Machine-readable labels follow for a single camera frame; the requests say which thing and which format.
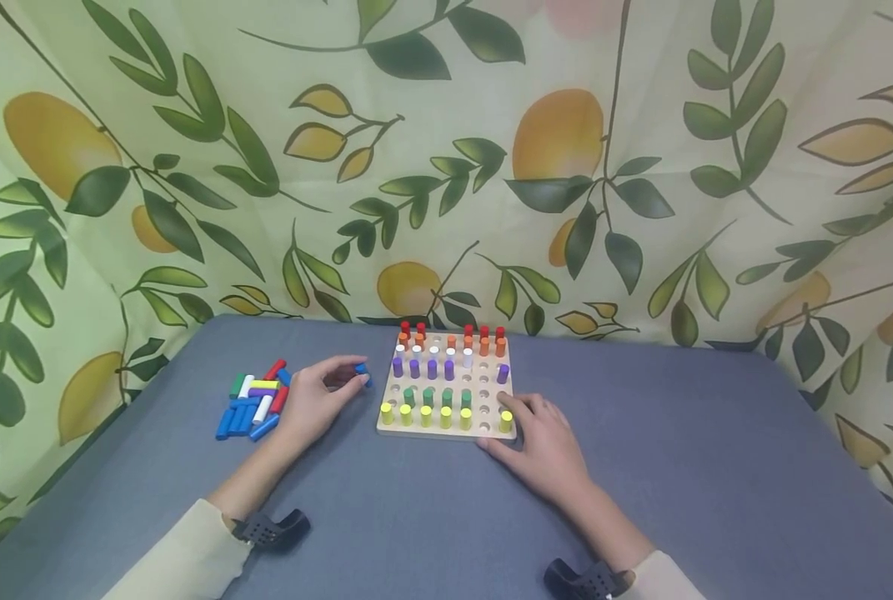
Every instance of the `forearm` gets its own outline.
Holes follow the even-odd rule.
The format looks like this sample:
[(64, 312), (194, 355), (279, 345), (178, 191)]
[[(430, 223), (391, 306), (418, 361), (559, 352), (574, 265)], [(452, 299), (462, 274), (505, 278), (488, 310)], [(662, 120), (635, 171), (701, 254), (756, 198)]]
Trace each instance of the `forearm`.
[(560, 507), (600, 560), (617, 572), (636, 567), (655, 550), (610, 495), (593, 482), (584, 482)]

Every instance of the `wooden peg board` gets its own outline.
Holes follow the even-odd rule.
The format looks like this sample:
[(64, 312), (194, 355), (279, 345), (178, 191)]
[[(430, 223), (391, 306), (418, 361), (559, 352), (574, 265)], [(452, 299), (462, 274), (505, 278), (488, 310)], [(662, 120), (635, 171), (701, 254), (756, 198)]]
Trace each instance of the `wooden peg board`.
[[(409, 360), (414, 358), (412, 350), (407, 348), (403, 360), (403, 376), (394, 377), (392, 372), (392, 358), (389, 358), (389, 378), (383, 391), (383, 402), (392, 405), (394, 422), (389, 425), (383, 423), (383, 416), (377, 411), (376, 430), (383, 435), (406, 436), (411, 438), (440, 438), (440, 440), (472, 440), (472, 438), (500, 438), (500, 440), (514, 440), (516, 438), (516, 421), (512, 422), (509, 433), (500, 431), (500, 411), (502, 405), (496, 399), (496, 394), (506, 392), (512, 394), (512, 365), (510, 364), (510, 343), (507, 338), (507, 350), (503, 358), (497, 358), (495, 339), (490, 337), (489, 356), (479, 355), (479, 336), (474, 336), (473, 341), (473, 367), (463, 367), (463, 335), (457, 334), (457, 358), (456, 370), (453, 381), (446, 381), (444, 362), (446, 362), (446, 336), (444, 331), (427, 331), (423, 356), (419, 361), (419, 379), (409, 376)], [(429, 360), (429, 348), (439, 347), (439, 367), (435, 380), (427, 378), (426, 364)], [(500, 365), (509, 366), (509, 377), (505, 384), (496, 383), (496, 375)], [(413, 423), (403, 425), (400, 419), (399, 407), (404, 403), (403, 390), (414, 386), (416, 405), (413, 409)], [(433, 419), (429, 427), (423, 427), (419, 410), (423, 406), (423, 390), (432, 387), (433, 393)], [(446, 388), (453, 390), (453, 425), (449, 429), (442, 429), (439, 425), (439, 410), (442, 408), (442, 393)], [(459, 410), (463, 407), (463, 390), (470, 390), (473, 394), (473, 402), (470, 409), (473, 411), (473, 422), (470, 429), (463, 430), (460, 426)]]

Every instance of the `right hand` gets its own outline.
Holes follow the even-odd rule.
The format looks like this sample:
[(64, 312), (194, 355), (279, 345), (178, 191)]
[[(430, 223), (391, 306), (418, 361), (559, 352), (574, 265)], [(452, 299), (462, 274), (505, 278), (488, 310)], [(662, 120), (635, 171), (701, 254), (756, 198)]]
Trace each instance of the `right hand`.
[(538, 393), (514, 397), (501, 392), (497, 398), (523, 428), (523, 450), (507, 447), (494, 437), (478, 438), (477, 446), (560, 509), (583, 494), (591, 484), (583, 451), (559, 407)]

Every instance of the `finger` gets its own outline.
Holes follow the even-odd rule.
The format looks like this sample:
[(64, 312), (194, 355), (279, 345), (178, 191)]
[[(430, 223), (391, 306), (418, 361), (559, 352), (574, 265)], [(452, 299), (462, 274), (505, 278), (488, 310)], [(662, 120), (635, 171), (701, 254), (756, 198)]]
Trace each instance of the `finger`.
[(512, 473), (522, 473), (523, 455), (495, 437), (477, 437), (476, 446), (483, 448), (486, 454), (503, 463)]
[(343, 355), (343, 356), (333, 356), (332, 358), (327, 358), (326, 360), (317, 362), (315, 365), (307, 367), (310, 373), (315, 375), (315, 377), (319, 379), (326, 379), (327, 375), (330, 373), (337, 371), (338, 368), (341, 367), (355, 367), (359, 365), (359, 363), (366, 362), (365, 356), (359, 355)]
[(353, 377), (347, 381), (346, 385), (340, 387), (336, 392), (331, 392), (329, 397), (333, 402), (337, 403), (340, 408), (343, 408), (343, 406), (349, 403), (351, 399), (356, 397), (356, 394), (359, 393), (359, 390), (363, 389), (363, 386), (366, 385), (367, 381), (369, 381), (369, 375), (357, 375), (357, 377)]
[(533, 419), (536, 416), (527, 408), (526, 404), (523, 404), (523, 400), (510, 396), (506, 392), (496, 394), (496, 399), (512, 412), (512, 416), (516, 417), (516, 421), (523, 425), (524, 430), (533, 425)]

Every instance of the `left hand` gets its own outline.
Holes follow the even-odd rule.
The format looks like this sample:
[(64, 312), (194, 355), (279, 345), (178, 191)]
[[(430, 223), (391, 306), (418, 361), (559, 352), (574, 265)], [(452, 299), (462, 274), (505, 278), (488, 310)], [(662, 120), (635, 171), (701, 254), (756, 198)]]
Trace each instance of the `left hand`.
[(334, 356), (294, 373), (270, 442), (300, 443), (306, 449), (319, 440), (369, 380), (369, 375), (357, 375), (355, 370), (365, 361), (365, 356)]

